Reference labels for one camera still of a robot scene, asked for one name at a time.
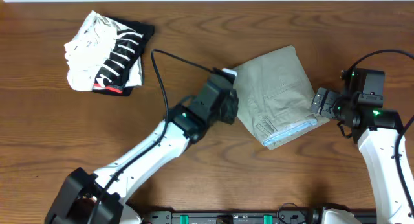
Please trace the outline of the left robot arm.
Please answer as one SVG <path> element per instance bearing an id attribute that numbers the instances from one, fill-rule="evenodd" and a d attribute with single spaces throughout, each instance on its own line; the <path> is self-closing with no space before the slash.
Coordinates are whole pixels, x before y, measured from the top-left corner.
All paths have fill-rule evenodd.
<path id="1" fill-rule="evenodd" d="M 212 74 L 199 94 L 168 111 L 157 128 L 116 161 L 88 174 L 71 172 L 45 223 L 141 223 L 127 200 L 157 170 L 199 142 L 215 122 L 233 124 L 238 97 L 234 74 Z"/>

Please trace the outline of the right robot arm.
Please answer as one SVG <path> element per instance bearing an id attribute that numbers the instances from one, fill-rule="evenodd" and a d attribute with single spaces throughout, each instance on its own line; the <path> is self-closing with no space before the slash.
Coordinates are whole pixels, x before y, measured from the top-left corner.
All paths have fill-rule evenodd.
<path id="1" fill-rule="evenodd" d="M 407 127 L 397 111 L 383 107 L 376 89 L 337 93 L 319 88 L 311 111 L 335 120 L 358 146 L 367 166 L 378 223 L 413 222 L 413 174 L 405 152 Z"/>

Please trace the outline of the khaki green shorts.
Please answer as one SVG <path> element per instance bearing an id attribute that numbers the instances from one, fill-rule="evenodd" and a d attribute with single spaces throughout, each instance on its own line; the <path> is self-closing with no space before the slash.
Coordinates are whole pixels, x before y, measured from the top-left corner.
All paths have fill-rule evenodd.
<path id="1" fill-rule="evenodd" d="M 234 71 L 237 117 L 264 147 L 276 149 L 329 121 L 311 112 L 315 92 L 292 45 Z"/>

